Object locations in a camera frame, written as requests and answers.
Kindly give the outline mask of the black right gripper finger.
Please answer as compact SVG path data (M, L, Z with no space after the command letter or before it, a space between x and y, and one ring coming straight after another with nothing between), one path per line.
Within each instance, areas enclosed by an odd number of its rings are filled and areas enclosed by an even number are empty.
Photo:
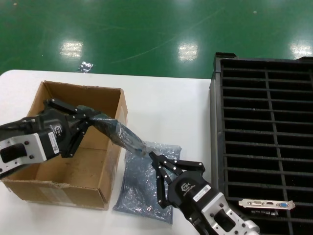
M156 192L157 202L164 209L171 204L166 199L165 182L171 183L171 179L165 170L167 158L161 154L157 155L155 152L149 153L152 159L152 167L156 171Z
M168 177L167 171L179 176L184 171L197 171L203 174L205 167L201 162L168 159L165 155L156 155L156 173Z

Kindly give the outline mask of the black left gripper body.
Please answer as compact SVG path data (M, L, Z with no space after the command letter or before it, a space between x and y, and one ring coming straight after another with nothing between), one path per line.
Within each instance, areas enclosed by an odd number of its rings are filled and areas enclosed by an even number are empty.
M34 117L22 119L25 134L37 134L46 159L66 154L71 142L71 133L66 116L55 109L47 109Z

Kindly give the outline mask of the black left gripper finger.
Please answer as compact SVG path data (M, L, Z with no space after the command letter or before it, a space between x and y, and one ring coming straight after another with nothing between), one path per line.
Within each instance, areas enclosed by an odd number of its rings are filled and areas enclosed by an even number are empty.
M84 119L69 123L69 140L66 140L61 149L62 158L72 158L74 156L89 127L90 121Z
M66 120L77 120L87 118L87 114L81 109L56 98L45 100L44 106L45 109L55 109L61 114L64 114Z

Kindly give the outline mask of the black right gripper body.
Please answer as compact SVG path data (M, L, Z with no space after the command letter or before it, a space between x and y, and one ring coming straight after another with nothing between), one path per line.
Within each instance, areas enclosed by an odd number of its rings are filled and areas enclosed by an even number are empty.
M190 222L206 222L224 212L224 203L219 202L220 192L208 183L200 172L184 171L169 185L168 201L178 208Z

